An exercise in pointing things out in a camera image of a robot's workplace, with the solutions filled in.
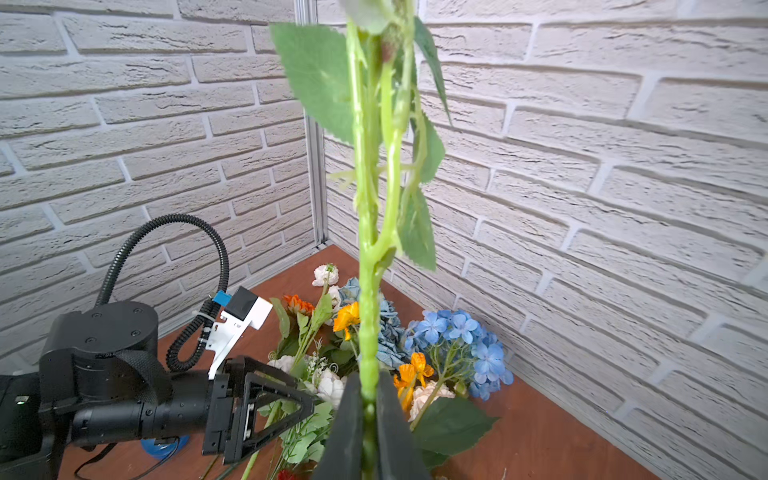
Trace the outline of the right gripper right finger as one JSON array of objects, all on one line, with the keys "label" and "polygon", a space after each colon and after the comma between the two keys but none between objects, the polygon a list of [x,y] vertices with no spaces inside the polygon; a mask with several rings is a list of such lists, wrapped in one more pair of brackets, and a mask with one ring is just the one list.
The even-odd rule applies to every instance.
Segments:
[{"label": "right gripper right finger", "polygon": [[430,479],[420,450],[405,419],[393,378],[379,372],[376,397],[376,478],[383,480]]}]

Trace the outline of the white ranunculus flower stem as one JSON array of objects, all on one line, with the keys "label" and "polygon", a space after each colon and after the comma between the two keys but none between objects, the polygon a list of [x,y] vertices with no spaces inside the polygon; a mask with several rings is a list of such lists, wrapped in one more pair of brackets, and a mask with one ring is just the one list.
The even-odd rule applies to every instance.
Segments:
[{"label": "white ranunculus flower stem", "polygon": [[339,281],[339,270],[334,264],[323,264],[314,269],[314,287],[334,287]]}]

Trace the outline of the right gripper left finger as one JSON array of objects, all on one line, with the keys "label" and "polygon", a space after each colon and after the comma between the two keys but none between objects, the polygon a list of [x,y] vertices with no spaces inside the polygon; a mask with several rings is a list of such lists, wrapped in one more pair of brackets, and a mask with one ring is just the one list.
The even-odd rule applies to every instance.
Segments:
[{"label": "right gripper left finger", "polygon": [[360,480],[364,407],[358,373],[348,377],[321,460],[312,480]]}]

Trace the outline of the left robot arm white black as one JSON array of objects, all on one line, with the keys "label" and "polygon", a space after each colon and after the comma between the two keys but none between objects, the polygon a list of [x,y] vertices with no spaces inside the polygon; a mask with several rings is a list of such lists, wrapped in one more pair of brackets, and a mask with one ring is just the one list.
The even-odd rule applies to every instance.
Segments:
[{"label": "left robot arm white black", "polygon": [[249,357],[209,374],[167,371],[158,316],[116,302],[59,316],[38,369],[1,379],[1,475],[54,479],[68,446],[202,434],[202,450],[238,461],[313,414],[285,372]]}]

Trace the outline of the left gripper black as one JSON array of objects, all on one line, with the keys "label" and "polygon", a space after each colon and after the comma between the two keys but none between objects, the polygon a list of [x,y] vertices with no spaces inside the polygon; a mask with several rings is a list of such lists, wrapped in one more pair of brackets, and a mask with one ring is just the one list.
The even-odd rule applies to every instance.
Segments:
[{"label": "left gripper black", "polygon": [[[226,360],[211,383],[202,452],[234,464],[308,419],[314,405],[313,397],[284,371],[245,356]],[[265,407],[273,408],[275,416],[258,430],[257,414]]]}]

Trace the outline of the peach rose flower stem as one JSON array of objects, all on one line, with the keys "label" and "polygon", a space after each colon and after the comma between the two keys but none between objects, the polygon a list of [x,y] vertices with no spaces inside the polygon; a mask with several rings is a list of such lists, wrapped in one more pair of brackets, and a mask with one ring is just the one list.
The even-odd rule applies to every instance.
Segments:
[{"label": "peach rose flower stem", "polygon": [[418,55],[434,56],[429,30],[410,1],[346,1],[346,27],[275,23],[271,40],[294,96],[328,134],[351,147],[359,300],[334,330],[355,354],[364,407],[361,479],[377,479],[378,292],[394,259],[434,268],[436,252],[422,187],[435,176],[442,142],[426,118]]}]

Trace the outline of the blue hydrangea flower stem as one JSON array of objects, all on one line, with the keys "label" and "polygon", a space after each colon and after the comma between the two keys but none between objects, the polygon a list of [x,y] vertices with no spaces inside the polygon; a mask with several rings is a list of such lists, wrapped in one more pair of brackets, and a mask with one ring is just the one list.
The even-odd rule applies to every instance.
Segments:
[{"label": "blue hydrangea flower stem", "polygon": [[425,311],[416,347],[434,368],[414,397],[407,423],[425,466],[432,470],[473,448],[497,419],[472,401],[487,401],[514,382],[496,334],[464,310]]}]

